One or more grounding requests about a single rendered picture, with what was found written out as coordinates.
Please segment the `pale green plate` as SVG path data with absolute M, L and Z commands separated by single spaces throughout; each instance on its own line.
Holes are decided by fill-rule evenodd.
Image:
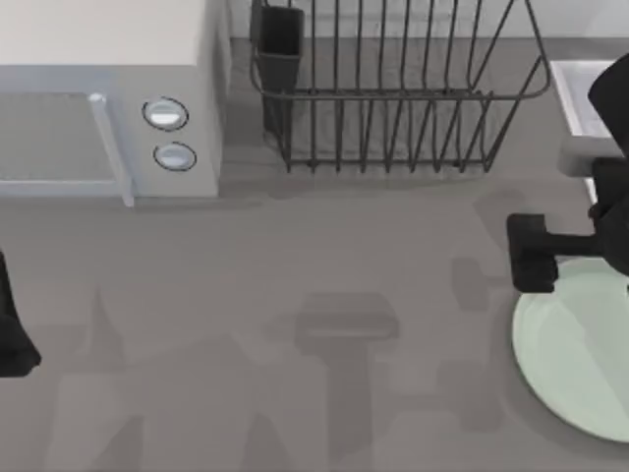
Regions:
M 602 259 L 562 262 L 552 292 L 519 296 L 511 343 L 525 382 L 553 414 L 629 444 L 629 276 Z

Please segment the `white sink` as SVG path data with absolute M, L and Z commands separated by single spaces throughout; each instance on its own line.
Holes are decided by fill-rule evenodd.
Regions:
M 629 199 L 629 53 L 551 63 L 568 135 L 558 169 L 586 184 L 592 203 Z

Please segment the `black cutlery holder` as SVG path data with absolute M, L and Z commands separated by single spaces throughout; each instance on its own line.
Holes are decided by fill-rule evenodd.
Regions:
M 305 12 L 252 1 L 250 39 L 262 100 L 263 126 L 279 144 L 292 132 L 293 99 L 303 57 Z

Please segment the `small round microwave knob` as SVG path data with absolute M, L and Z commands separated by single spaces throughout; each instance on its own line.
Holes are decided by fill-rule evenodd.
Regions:
M 194 168 L 198 161 L 196 152 L 179 142 L 155 147 L 152 156 L 157 165 L 171 172 L 187 172 Z

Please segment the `large round microwave knob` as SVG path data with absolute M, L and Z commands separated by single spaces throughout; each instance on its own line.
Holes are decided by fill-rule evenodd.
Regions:
M 160 96 L 143 104 L 144 121 L 160 131 L 174 132 L 184 128 L 190 118 L 186 106 L 179 100 Z

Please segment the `pale microwave oven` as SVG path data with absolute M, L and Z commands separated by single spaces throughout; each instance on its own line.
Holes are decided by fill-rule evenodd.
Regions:
M 219 193 L 231 80 L 227 0 L 0 0 L 0 92 L 99 92 L 139 199 Z M 152 128 L 143 104 L 167 96 L 189 111 L 174 132 Z M 179 142 L 187 172 L 153 160 Z

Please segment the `glass microwave door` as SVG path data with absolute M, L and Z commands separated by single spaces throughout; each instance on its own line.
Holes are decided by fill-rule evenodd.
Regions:
M 0 198 L 120 198 L 86 93 L 0 92 Z

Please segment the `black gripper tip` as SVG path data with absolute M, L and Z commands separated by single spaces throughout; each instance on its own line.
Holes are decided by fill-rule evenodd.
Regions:
M 24 378 L 41 360 L 19 318 L 6 259 L 0 251 L 0 379 Z

